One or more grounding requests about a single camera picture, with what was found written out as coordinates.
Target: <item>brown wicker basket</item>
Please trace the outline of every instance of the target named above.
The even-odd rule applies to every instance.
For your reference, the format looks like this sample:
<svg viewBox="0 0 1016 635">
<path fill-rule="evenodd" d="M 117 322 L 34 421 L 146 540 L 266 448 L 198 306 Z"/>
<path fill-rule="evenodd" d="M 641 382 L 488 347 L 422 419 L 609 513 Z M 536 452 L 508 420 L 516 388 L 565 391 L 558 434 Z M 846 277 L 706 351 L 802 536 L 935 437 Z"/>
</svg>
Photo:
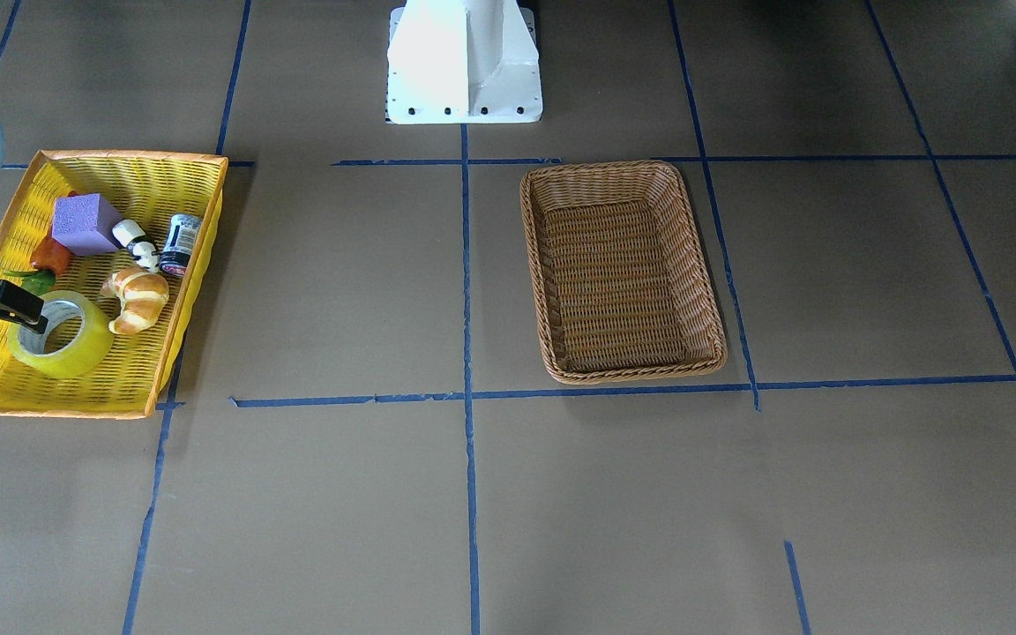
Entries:
<svg viewBox="0 0 1016 635">
<path fill-rule="evenodd" d="M 720 369 L 723 325 L 681 174 L 561 165 L 520 184 L 544 365 L 568 384 Z"/>
</svg>

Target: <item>yellow tape roll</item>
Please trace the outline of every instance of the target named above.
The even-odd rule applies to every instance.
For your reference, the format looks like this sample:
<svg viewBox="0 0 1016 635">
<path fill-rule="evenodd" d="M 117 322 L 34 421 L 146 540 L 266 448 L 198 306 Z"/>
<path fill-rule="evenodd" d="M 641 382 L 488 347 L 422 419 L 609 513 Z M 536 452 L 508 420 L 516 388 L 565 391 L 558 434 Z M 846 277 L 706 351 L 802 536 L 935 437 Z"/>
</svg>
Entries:
<svg viewBox="0 0 1016 635">
<path fill-rule="evenodd" d="M 76 292 L 50 292 L 42 301 L 42 315 L 50 321 L 44 334 L 40 336 L 17 324 L 7 330 L 7 345 L 16 361 L 59 379 L 80 377 L 100 365 L 112 348 L 113 338 L 109 317 L 101 307 Z M 72 318 L 81 320 L 77 335 L 62 348 L 45 353 L 45 340 L 53 329 Z"/>
</svg>

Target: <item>can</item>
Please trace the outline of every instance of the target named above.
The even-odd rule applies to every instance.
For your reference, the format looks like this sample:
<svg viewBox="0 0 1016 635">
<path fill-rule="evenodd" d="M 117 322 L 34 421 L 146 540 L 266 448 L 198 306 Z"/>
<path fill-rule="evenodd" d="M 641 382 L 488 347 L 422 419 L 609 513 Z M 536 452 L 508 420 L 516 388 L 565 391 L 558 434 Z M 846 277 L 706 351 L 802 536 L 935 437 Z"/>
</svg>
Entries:
<svg viewBox="0 0 1016 635">
<path fill-rule="evenodd" d="M 202 219 L 190 213 L 177 213 L 171 217 L 171 229 L 167 232 L 167 242 L 158 257 L 158 268 L 172 276 L 185 276 L 186 266 L 191 263 L 194 241 L 198 238 L 198 228 Z"/>
</svg>

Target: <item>gray floor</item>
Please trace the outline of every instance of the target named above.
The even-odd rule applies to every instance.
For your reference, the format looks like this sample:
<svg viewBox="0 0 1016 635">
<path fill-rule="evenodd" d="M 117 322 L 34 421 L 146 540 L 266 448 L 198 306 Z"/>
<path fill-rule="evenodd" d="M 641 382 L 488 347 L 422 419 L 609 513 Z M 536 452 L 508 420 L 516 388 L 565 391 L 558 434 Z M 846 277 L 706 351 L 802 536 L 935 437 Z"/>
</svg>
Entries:
<svg viewBox="0 0 1016 635">
<path fill-rule="evenodd" d="M 545 1 L 467 130 L 384 124 L 395 4 L 0 0 L 0 217 L 235 162 L 166 410 L 0 419 L 1 634 L 1016 634 L 1016 0 Z M 729 362 L 567 389 L 519 179 L 630 157 Z"/>
</svg>

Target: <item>yellow basket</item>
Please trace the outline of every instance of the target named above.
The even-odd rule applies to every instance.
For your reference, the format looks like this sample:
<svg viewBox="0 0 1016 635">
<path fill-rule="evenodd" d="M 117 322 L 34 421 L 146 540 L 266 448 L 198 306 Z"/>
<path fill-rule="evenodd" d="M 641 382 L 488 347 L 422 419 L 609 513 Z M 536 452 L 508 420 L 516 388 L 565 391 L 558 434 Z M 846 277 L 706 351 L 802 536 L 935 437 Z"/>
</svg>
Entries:
<svg viewBox="0 0 1016 635">
<path fill-rule="evenodd" d="M 117 336 L 101 365 L 79 378 L 49 378 L 17 362 L 7 350 L 7 323 L 0 321 L 0 415 L 134 419 L 153 412 L 210 261 L 229 163 L 212 155 L 136 150 L 37 153 L 0 225 L 0 277 L 5 270 L 30 268 L 29 254 L 49 233 L 53 202 L 70 190 L 103 194 L 156 245 L 167 237 L 174 213 L 201 217 L 202 228 L 186 276 L 166 276 L 171 300 L 157 324 L 135 336 Z M 73 257 L 56 289 L 82 294 L 113 318 L 120 305 L 101 298 L 101 285 L 114 270 L 131 265 L 125 251 Z"/>
</svg>

